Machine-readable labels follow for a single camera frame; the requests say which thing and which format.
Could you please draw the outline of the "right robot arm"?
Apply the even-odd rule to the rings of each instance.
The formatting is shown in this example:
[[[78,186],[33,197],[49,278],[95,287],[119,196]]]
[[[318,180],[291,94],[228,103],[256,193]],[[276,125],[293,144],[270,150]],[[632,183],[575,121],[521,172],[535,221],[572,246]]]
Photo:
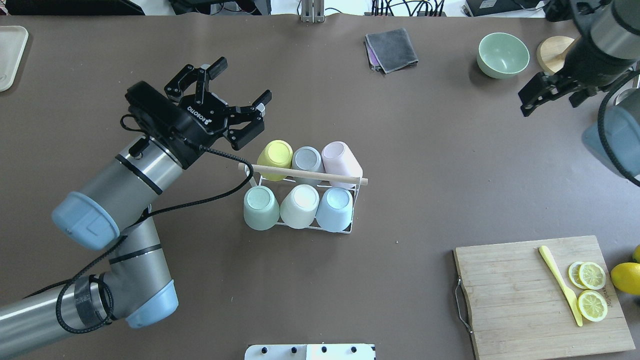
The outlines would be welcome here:
[[[613,173],[639,184],[639,90],[610,105],[611,98],[639,75],[640,7],[637,0],[549,0],[543,7],[550,22],[571,19],[580,36],[554,74],[538,72],[519,91],[521,112],[569,95],[572,107],[605,94],[597,119],[582,134],[586,148]]]

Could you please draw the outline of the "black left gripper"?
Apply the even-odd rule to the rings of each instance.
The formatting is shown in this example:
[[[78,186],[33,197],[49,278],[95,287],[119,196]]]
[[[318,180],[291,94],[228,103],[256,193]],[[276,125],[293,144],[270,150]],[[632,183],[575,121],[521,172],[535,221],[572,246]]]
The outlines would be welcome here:
[[[266,105],[273,96],[269,89],[251,105],[227,107],[225,117],[220,119],[206,118],[200,110],[190,111],[174,104],[182,101],[192,84],[196,85],[194,104],[205,104],[206,96],[211,95],[210,81],[227,66],[224,56],[199,68],[186,64],[164,87],[169,99],[143,80],[126,90],[125,98],[135,123],[142,132],[169,150],[183,170],[203,155],[201,146],[212,146],[224,132],[231,148],[239,151],[265,130]]]

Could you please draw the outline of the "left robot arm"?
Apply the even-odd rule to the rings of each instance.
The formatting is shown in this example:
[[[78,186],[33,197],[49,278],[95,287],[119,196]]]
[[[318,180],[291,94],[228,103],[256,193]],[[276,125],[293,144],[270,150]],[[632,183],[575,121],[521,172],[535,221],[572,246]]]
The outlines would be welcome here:
[[[250,105],[230,105],[210,91],[227,59],[196,68],[186,64],[160,93],[143,80],[127,89],[128,116],[139,136],[82,189],[53,210],[69,238],[102,251],[69,279],[1,308],[1,358],[11,359],[123,319],[139,329],[169,317],[179,305],[175,282],[154,215],[205,204],[233,191],[152,210],[152,203],[201,155],[253,166],[212,149],[221,138],[238,151],[265,129],[267,89]]]

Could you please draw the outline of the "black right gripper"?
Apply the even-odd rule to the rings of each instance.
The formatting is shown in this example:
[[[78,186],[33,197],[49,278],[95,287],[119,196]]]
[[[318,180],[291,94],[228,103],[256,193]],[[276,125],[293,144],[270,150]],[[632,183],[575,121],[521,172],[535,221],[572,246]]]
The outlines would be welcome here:
[[[621,70],[598,61],[590,63],[579,60],[565,64],[554,75],[534,75],[518,92],[520,110],[524,117],[530,116],[537,107],[563,96],[576,108],[590,97],[610,89],[621,75]]]

